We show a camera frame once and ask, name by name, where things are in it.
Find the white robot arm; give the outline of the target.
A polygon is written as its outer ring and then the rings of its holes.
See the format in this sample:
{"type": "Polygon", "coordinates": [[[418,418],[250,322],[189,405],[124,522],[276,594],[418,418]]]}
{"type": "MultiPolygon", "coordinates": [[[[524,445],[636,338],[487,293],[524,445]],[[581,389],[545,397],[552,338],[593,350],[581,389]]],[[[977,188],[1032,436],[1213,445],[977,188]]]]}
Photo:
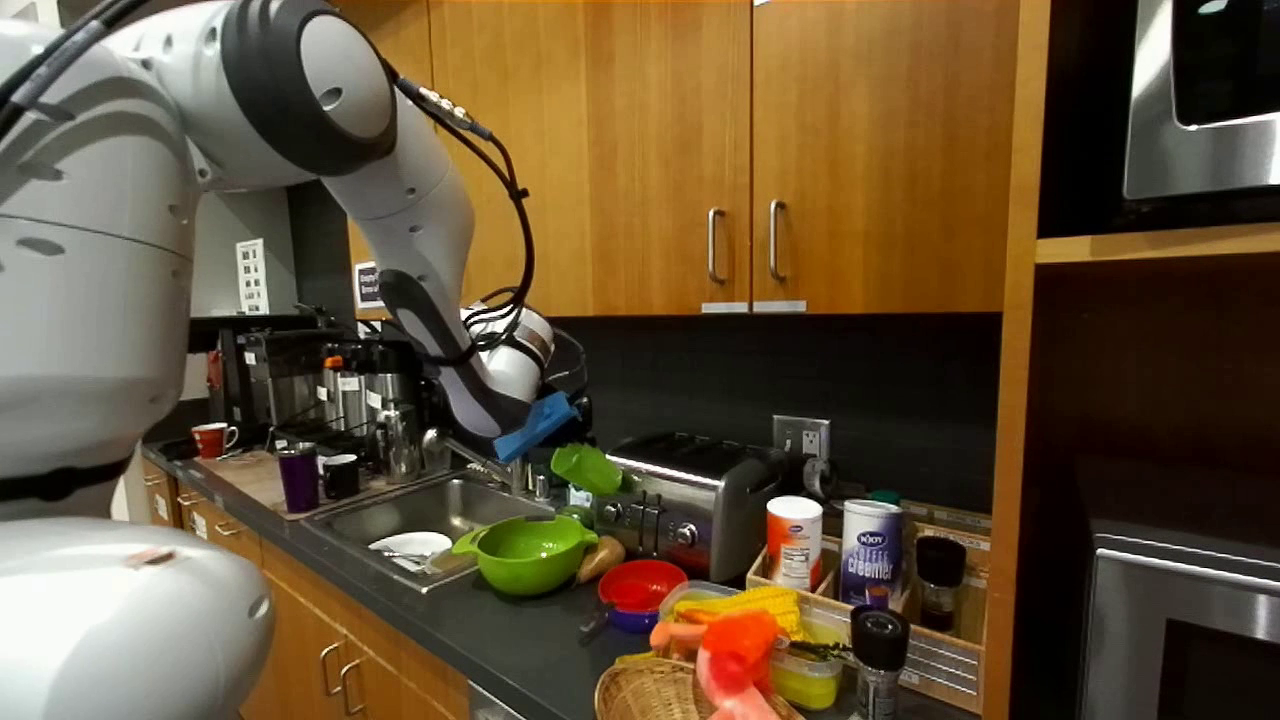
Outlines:
{"type": "Polygon", "coordinates": [[[326,0],[101,0],[0,18],[0,512],[93,516],[177,405],[202,204],[326,188],[451,418],[539,418],[552,322],[507,283],[459,298],[474,204],[450,160],[500,139],[326,0]]]}

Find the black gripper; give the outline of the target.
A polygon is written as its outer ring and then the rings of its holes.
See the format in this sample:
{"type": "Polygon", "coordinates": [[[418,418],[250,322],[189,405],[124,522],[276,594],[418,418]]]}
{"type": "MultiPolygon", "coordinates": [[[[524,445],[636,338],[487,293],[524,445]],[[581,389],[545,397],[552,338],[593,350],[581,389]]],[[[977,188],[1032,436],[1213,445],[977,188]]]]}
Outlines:
{"type": "Polygon", "coordinates": [[[587,347],[570,328],[552,328],[552,338],[555,347],[539,397],[566,393],[576,405],[576,418],[570,418],[555,436],[536,445],[536,453],[584,440],[593,430],[587,347]]]}

